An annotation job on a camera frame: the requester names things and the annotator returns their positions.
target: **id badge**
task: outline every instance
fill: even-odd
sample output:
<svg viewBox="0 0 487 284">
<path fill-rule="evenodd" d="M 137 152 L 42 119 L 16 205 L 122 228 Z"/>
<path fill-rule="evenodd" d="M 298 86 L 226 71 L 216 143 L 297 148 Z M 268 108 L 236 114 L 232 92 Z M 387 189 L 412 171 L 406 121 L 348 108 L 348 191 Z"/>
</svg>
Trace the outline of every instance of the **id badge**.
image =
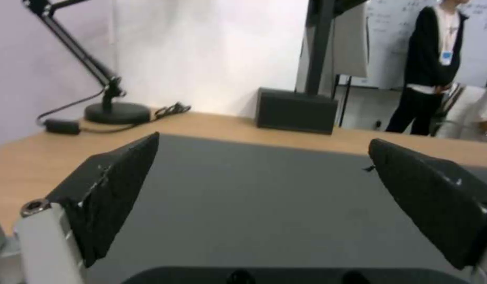
<svg viewBox="0 0 487 284">
<path fill-rule="evenodd" d="M 442 51 L 440 55 L 440 63 L 444 66 L 449 66 L 452 63 L 453 52 Z"/>
</svg>

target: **lamp base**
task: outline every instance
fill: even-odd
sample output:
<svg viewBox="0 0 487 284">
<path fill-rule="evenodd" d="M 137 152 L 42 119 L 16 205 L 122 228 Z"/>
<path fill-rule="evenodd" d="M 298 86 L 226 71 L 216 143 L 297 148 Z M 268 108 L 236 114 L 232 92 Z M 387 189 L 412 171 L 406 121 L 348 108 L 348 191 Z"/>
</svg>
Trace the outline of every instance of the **lamp base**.
<svg viewBox="0 0 487 284">
<path fill-rule="evenodd" d="M 84 118 L 102 124 L 142 124 L 150 121 L 150 109 L 137 104 L 112 103 L 112 110 L 104 111 L 103 104 L 93 104 L 85 109 Z"/>
</svg>

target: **white shirt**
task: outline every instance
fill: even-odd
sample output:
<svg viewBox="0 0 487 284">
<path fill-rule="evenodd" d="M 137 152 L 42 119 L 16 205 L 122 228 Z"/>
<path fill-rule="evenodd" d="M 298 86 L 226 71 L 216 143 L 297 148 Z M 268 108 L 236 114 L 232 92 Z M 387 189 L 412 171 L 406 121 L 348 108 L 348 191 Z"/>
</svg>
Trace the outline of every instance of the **white shirt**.
<svg viewBox="0 0 487 284">
<path fill-rule="evenodd" d="M 461 25 L 461 18 L 459 12 L 454 14 L 447 13 L 444 9 L 437 5 L 433 7 L 438 21 L 438 51 L 440 54 L 442 51 L 453 52 L 454 45 L 458 37 L 459 27 Z M 408 84 L 408 88 L 417 92 L 422 92 L 428 95 L 435 94 L 435 87 L 421 86 L 417 84 Z"/>
</svg>

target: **person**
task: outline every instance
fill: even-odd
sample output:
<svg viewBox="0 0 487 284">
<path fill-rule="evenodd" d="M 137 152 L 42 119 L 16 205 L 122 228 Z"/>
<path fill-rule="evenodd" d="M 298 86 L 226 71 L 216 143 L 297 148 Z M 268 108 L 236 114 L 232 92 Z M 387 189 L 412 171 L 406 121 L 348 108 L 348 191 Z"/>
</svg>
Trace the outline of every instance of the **person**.
<svg viewBox="0 0 487 284">
<path fill-rule="evenodd" d="M 429 135 L 431 118 L 442 103 L 461 64 L 465 21 L 458 5 L 469 0 L 443 0 L 419 13 L 406 57 L 405 86 L 387 132 Z"/>
</svg>

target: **black speaker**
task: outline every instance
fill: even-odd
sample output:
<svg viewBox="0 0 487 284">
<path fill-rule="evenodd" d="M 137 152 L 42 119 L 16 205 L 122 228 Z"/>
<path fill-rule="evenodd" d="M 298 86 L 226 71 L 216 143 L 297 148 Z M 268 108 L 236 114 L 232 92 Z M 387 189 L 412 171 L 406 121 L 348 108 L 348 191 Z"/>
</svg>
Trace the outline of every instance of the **black speaker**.
<svg viewBox="0 0 487 284">
<path fill-rule="evenodd" d="M 338 102 L 320 95 L 260 88 L 256 121 L 259 128 L 331 135 Z"/>
</svg>

